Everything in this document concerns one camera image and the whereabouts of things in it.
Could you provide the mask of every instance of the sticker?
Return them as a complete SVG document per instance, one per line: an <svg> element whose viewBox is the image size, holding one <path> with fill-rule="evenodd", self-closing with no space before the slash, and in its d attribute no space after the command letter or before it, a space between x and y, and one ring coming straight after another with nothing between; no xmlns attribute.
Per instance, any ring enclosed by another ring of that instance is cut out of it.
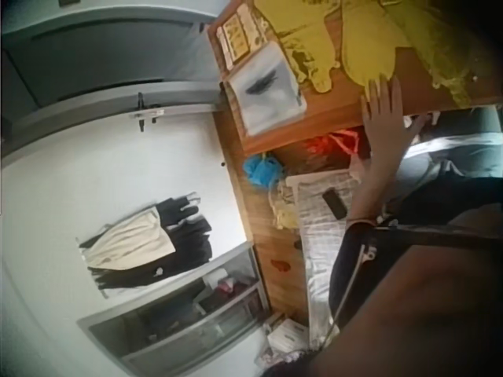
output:
<svg viewBox="0 0 503 377"><path fill-rule="evenodd" d="M227 71L230 71L234 68L233 59L230 56L229 45L227 44L227 40L225 35L223 34L222 28L217 28L217 38L220 41L220 46L222 47L223 57L226 61Z"/></svg>
<svg viewBox="0 0 503 377"><path fill-rule="evenodd" d="M260 33L247 4L242 4L237 8L237 15L243 24L244 33L246 34L250 50L254 52L262 47L266 40L264 39L262 33Z"/></svg>
<svg viewBox="0 0 503 377"><path fill-rule="evenodd" d="M223 24L223 31L229 43L230 56L233 59L233 63L236 63L236 61L250 51L246 36L244 35L243 26L237 14L231 16L227 22Z"/></svg>

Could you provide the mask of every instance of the hanging cloth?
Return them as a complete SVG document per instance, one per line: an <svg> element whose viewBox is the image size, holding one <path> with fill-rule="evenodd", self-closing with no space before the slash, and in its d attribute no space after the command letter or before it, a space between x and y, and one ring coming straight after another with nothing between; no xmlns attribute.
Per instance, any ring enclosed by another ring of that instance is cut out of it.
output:
<svg viewBox="0 0 503 377"><path fill-rule="evenodd" d="M95 269L125 270L174 253L174 245L162 229L156 207L128 218L109 229L83 252Z"/></svg>

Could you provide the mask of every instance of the wooden table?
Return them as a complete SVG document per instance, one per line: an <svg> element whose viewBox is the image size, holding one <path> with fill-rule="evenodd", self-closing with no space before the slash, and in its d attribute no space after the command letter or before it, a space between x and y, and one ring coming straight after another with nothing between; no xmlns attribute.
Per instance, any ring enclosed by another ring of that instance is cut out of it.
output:
<svg viewBox="0 0 503 377"><path fill-rule="evenodd" d="M220 71L226 72L222 49L216 38L216 29L236 12L237 7L248 0L232 0L220 17L208 28L208 36ZM340 10L325 18L336 55L340 56L342 40L342 20ZM398 49L395 74L402 83L404 112L419 114L433 110L451 110L457 108L445 87L434 89L431 76L424 69L413 49ZM501 87L503 83L500 72L492 76L478 77L467 83L467 91L472 99L472 106L503 102ZM283 126L276 130L250 137L246 134L236 97L227 82L223 87L228 97L234 122L246 156L266 152L296 141L342 130L362 124L359 96L362 88L352 82L343 69L332 69L332 90L328 93L317 93L310 82L301 85L307 100L307 113L300 121Z"/></svg>

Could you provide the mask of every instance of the hand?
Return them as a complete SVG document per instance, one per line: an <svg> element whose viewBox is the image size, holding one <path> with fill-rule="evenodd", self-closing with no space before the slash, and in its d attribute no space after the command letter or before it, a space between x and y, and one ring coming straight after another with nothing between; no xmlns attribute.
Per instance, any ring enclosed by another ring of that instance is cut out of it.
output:
<svg viewBox="0 0 503 377"><path fill-rule="evenodd" d="M418 116L407 129L403 123L402 90L400 82L393 77L391 88L386 78L380 77L380 95L377 84L369 83L370 102L362 96L362 117L365 133L373 153L372 166L393 170L400 166L414 137L428 121L428 115Z"/></svg>

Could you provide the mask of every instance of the black cloth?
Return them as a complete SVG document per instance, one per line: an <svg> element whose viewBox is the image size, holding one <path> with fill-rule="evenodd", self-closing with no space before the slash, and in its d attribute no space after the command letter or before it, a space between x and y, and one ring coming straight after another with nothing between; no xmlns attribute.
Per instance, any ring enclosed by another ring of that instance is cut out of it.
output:
<svg viewBox="0 0 503 377"><path fill-rule="evenodd" d="M211 226L202 217L195 221L186 221L189 216L199 211L198 207L189 205L186 196L166 199L156 205L160 226L170 237L174 253L132 269L110 270L89 267L98 287L100 289L141 287L208 263L212 257L207 234L211 231ZM80 247L92 247L105 233L106 231L87 240Z"/></svg>
<svg viewBox="0 0 503 377"><path fill-rule="evenodd" d="M399 212L381 225L389 225L393 220L400 225L446 225L459 214L490 203L503 203L503 179L446 174L413 192L403 201ZM330 280L329 305L332 315L343 297L361 247L369 241L373 232L374 227L370 224L356 223L344 235ZM356 314L391 267L409 249L402 240L393 241L390 237L378 240L376 258L362 264L340 313L340 328Z"/></svg>
<svg viewBox="0 0 503 377"><path fill-rule="evenodd" d="M195 269L211 259L211 226L205 218L166 230L175 252L153 262L125 270L91 269L100 289L141 287Z"/></svg>
<svg viewBox="0 0 503 377"><path fill-rule="evenodd" d="M161 228L166 228L168 226L177 225L179 222L185 220L189 216L197 214L199 212L199 208L197 206L191 206L189 200L186 196L181 198L173 199L169 198L164 200L161 203L156 204L157 212L159 213L160 218L160 226ZM79 245L81 249L89 249L92 247L108 230L105 230L103 233L98 234L83 242Z"/></svg>

